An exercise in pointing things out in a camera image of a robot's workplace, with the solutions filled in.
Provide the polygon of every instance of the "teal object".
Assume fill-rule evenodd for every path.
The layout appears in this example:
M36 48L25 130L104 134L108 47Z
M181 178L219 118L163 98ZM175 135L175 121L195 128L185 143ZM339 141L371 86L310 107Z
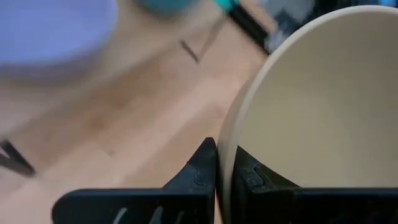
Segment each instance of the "teal object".
M223 10L229 11L232 9L233 4L236 4L238 0L214 0L214 2L216 2Z
M148 10L163 16L184 11L198 0L136 0Z

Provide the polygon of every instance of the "purple object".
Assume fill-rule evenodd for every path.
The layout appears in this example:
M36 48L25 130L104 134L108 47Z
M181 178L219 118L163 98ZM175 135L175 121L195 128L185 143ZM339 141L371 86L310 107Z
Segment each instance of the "purple object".
M0 76L78 74L90 67L117 19L114 0L2 0Z

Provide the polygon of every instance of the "black stand leg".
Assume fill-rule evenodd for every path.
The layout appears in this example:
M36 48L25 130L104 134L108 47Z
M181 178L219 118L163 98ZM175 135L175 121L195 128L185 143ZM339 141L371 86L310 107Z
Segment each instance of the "black stand leg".
M0 154L0 166L28 177L31 177L36 173L34 168L22 157L18 150L14 148L8 140L1 141L0 147L8 155L7 157Z

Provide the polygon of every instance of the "blurred object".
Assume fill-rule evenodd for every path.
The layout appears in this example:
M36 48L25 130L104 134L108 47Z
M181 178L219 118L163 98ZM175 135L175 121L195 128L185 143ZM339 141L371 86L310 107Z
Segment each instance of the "blurred object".
M81 75L116 28L114 0L0 2L0 76L40 81Z
M337 9L367 4L397 6L396 0L240 0L229 16L265 52L272 53L306 23Z
M196 63L199 63L205 57L208 49L213 45L214 41L218 37L218 34L220 33L221 28L223 28L223 25L226 23L226 19L227 18L224 15L221 16L217 23L211 28L210 35L200 49L199 54L196 54L195 51L193 51L184 40L180 41L181 47L187 51L187 53L194 59L194 61L196 61Z
M184 11L199 0L136 0L148 10L162 15L170 16Z

